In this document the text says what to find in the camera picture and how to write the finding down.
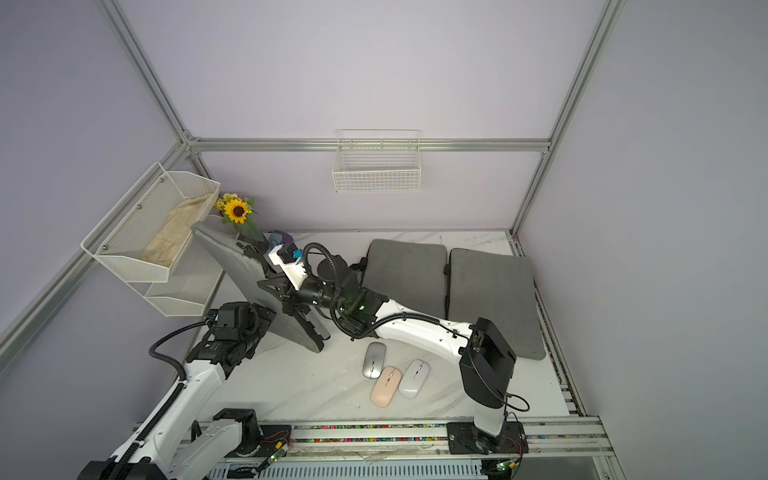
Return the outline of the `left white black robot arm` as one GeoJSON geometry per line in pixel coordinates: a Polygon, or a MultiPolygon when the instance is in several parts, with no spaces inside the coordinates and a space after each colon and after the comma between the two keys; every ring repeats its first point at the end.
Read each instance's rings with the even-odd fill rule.
{"type": "Polygon", "coordinates": [[[227,455],[249,456],[264,443],[264,433],[252,409],[224,408],[208,427],[192,434],[203,407],[223,386],[233,370],[251,359],[276,318],[266,306],[229,302],[212,309],[205,319],[182,327],[156,341],[151,357],[171,365],[175,384],[139,429],[106,460],[89,462],[80,479],[204,479],[227,455]],[[197,327],[208,331],[180,361],[158,351],[179,333],[197,327]]]}

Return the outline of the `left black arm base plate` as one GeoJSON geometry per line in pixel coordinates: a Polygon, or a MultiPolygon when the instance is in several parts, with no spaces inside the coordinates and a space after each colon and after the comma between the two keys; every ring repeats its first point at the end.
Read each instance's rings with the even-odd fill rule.
{"type": "Polygon", "coordinates": [[[272,455],[278,446],[290,444],[292,427],[288,424],[260,424],[258,427],[245,427],[244,440],[226,458],[266,458],[272,455]]]}

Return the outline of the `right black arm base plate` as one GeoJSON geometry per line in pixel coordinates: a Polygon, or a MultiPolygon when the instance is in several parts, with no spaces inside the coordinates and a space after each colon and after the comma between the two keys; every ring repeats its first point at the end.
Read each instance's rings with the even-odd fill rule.
{"type": "Polygon", "coordinates": [[[525,454],[529,451],[523,425],[506,422],[497,436],[491,436],[472,422],[446,424],[448,449],[452,455],[525,454]]]}

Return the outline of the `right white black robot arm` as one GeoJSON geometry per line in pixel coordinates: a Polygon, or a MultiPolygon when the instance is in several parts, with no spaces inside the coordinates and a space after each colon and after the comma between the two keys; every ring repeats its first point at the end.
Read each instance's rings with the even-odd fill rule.
{"type": "Polygon", "coordinates": [[[493,440],[504,436],[517,355],[491,320],[456,322],[410,309],[361,286],[352,272],[342,271],[343,259],[317,242],[302,249],[279,244],[268,250],[267,258],[280,270],[274,296],[288,315],[303,319],[316,307],[352,341],[373,336],[396,340],[452,362],[476,405],[476,435],[493,440]]]}

